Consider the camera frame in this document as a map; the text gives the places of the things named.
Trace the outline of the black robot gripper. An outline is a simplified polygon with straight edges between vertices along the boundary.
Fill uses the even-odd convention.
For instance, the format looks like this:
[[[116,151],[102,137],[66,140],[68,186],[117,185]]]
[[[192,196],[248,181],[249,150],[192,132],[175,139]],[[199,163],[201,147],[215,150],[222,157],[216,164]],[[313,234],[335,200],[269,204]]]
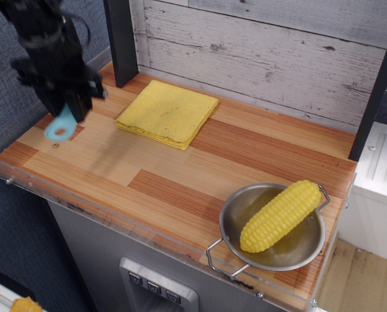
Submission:
[[[51,36],[22,38],[20,43],[29,56],[12,60],[11,66],[21,84],[34,89],[52,116],[67,104],[75,121],[83,122],[92,109],[92,97],[104,98],[105,89],[98,72],[82,59],[75,26],[62,24]]]

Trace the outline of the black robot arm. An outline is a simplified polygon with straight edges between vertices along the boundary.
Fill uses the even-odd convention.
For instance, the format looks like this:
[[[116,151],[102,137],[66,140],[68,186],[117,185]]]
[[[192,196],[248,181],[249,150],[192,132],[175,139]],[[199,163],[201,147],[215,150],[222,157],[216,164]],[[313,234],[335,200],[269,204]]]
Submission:
[[[75,15],[60,6],[60,1],[0,1],[0,11],[28,54],[11,62],[20,83],[34,89],[52,116],[69,107],[80,123],[92,99],[105,98],[105,89],[101,75],[83,61]]]

